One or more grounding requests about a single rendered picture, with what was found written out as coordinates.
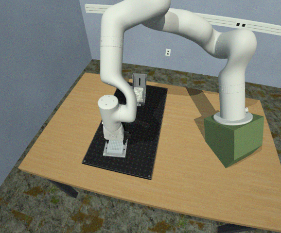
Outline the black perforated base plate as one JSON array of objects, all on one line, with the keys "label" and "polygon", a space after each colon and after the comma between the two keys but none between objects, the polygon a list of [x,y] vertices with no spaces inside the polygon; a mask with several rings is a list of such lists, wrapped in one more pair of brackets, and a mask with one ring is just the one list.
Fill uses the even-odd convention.
[{"label": "black perforated base plate", "polygon": [[98,134],[103,131],[101,120],[82,164],[151,180],[167,91],[146,85],[145,106],[137,106],[135,121],[121,122],[124,131],[131,134],[125,158],[103,156],[106,141]]}]

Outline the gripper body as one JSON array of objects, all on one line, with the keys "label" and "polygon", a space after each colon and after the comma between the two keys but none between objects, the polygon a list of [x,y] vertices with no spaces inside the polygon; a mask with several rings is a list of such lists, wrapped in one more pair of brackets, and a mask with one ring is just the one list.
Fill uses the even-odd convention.
[{"label": "gripper body", "polygon": [[124,139],[124,128],[122,123],[120,128],[115,131],[108,131],[103,126],[103,132],[104,132],[104,138],[107,140],[122,141]]}]

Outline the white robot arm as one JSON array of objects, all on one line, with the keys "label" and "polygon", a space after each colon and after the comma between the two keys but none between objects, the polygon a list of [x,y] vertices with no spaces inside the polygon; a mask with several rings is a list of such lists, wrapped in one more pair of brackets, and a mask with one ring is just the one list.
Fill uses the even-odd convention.
[{"label": "white robot arm", "polygon": [[[221,33],[203,17],[182,9],[170,8],[171,0],[123,0],[107,8],[101,19],[100,78],[123,92],[126,105],[114,95],[98,100],[102,124],[108,131],[121,122],[136,119],[137,98],[122,76],[124,32],[142,24],[153,30],[180,35],[198,44],[209,55],[228,59],[218,74],[220,112],[213,119],[224,125],[249,123],[253,115],[245,108],[245,70],[253,57],[257,40],[249,29]],[[212,32],[213,30],[213,32]]]}]

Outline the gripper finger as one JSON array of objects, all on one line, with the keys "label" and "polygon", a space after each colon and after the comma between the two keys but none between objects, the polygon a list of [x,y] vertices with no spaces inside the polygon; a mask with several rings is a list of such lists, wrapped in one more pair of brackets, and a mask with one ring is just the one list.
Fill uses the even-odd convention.
[{"label": "gripper finger", "polygon": [[126,140],[129,139],[129,137],[131,137],[130,133],[124,132],[124,139],[123,139],[123,144],[126,143]]},{"label": "gripper finger", "polygon": [[[100,131],[99,133],[98,133],[101,137],[103,137],[104,138],[104,133],[103,133],[103,131]],[[105,139],[105,138],[104,138]],[[109,142],[109,140],[106,140],[105,139],[105,141],[107,142],[107,144],[108,144],[108,142]]]}]

